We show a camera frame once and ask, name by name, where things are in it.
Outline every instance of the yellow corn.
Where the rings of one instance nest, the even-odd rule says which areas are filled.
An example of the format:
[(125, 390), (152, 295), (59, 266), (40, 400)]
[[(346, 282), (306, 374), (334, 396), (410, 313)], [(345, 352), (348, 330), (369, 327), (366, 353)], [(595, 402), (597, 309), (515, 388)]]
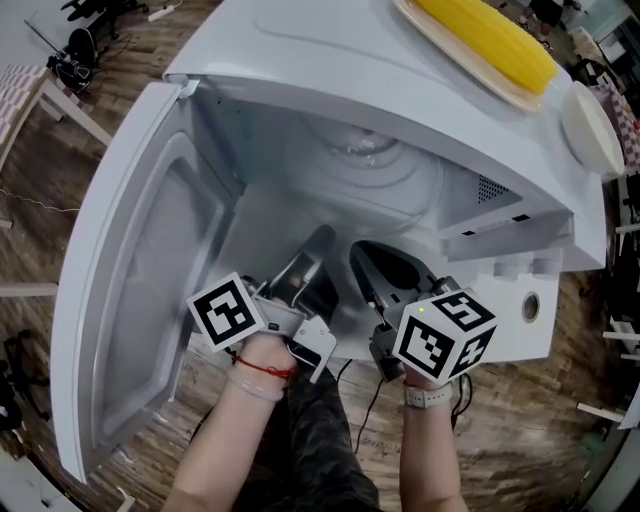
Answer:
[(524, 29), (482, 0), (415, 0), (511, 81), (537, 94), (556, 76), (553, 59)]

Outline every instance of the watch strap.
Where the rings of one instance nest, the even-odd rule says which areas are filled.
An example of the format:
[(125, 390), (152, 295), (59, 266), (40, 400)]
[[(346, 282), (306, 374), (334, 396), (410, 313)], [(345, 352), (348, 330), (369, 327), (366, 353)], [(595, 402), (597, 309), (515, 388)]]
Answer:
[(453, 388), (451, 383), (433, 391), (426, 389), (414, 388), (411, 386), (404, 387), (404, 403), (408, 407), (414, 409), (426, 409), (433, 405), (448, 402), (453, 396)]

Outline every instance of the pants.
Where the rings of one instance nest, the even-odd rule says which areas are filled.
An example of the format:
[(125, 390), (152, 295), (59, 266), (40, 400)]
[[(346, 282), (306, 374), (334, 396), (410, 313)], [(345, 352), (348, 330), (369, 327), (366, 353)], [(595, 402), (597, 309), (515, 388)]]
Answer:
[(292, 379), (269, 419), (234, 510), (378, 511), (378, 490), (352, 452), (338, 384), (308, 367)]

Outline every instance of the table leg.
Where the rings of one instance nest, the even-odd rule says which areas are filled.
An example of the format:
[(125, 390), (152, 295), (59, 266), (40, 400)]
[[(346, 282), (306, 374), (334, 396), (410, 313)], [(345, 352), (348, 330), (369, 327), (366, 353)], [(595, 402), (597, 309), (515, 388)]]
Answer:
[(60, 120), (62, 119), (62, 113), (59, 112), (58, 109), (51, 105), (46, 99), (44, 99), (44, 97), (40, 98), (40, 101), (38, 101), (38, 105), (40, 105), (40, 108), (42, 110), (53, 117), (56, 123), (60, 122)]
[(602, 337), (605, 340), (640, 341), (640, 334), (631, 332), (604, 331)]
[(597, 407), (592, 407), (583, 403), (579, 403), (577, 409), (580, 411), (588, 412), (589, 414), (593, 414), (595, 416), (600, 416), (601, 418), (615, 421), (616, 423), (620, 423), (624, 419), (624, 414), (607, 411), (606, 409), (598, 409)]
[(0, 284), (0, 297), (50, 297), (57, 292), (55, 283)]
[(633, 231), (640, 230), (640, 224), (628, 224), (627, 226), (619, 226), (616, 228), (617, 234), (632, 233)]
[(58, 89), (58, 86), (50, 80), (45, 80), (41, 86), (42, 94), (50, 99), (60, 110), (67, 114), (76, 123), (87, 130), (96, 139), (102, 142), (105, 146), (111, 143), (111, 135), (109, 135), (98, 123), (85, 114), (78, 105), (65, 96), (65, 94)]

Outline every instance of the microwave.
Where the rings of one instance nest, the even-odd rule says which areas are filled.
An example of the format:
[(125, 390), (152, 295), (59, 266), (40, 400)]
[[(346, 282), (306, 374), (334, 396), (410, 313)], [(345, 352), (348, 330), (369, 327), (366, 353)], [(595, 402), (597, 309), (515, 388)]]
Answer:
[(86, 482), (173, 397), (188, 297), (267, 279), (322, 224), (335, 356), (371, 357), (348, 254), (374, 240), (496, 313), (483, 361), (546, 357), (559, 274), (605, 261), (600, 178), (560, 127), (570, 86), (558, 68), (540, 110), (518, 110), (391, 0), (226, 0), (135, 102), (78, 214), (52, 332), (64, 468)]

